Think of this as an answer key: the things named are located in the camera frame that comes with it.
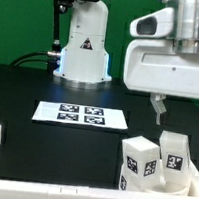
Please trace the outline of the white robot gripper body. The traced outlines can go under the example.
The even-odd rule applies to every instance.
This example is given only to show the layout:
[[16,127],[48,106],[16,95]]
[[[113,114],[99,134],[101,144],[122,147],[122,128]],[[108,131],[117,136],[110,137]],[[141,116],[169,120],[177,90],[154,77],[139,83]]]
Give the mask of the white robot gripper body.
[[169,40],[133,40],[123,71],[128,89],[199,99],[199,54],[176,54]]

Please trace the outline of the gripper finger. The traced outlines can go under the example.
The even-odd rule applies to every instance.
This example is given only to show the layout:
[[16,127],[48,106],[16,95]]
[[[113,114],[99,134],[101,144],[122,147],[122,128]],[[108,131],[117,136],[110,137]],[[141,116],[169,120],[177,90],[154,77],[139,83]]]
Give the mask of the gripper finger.
[[164,105],[164,99],[166,99],[166,96],[164,94],[157,94],[157,93],[150,94],[151,105],[153,106],[156,112],[157,125],[161,124],[162,116],[167,112]]

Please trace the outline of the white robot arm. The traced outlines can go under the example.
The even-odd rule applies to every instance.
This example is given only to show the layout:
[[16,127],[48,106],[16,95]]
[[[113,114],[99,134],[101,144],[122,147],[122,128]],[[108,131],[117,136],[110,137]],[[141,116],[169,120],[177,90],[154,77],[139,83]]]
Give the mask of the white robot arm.
[[[161,0],[165,8],[131,22],[123,80],[148,92],[158,115],[168,95],[199,99],[199,0]],[[111,80],[104,47],[108,8],[101,0],[75,0],[69,40],[54,75],[72,86]]]

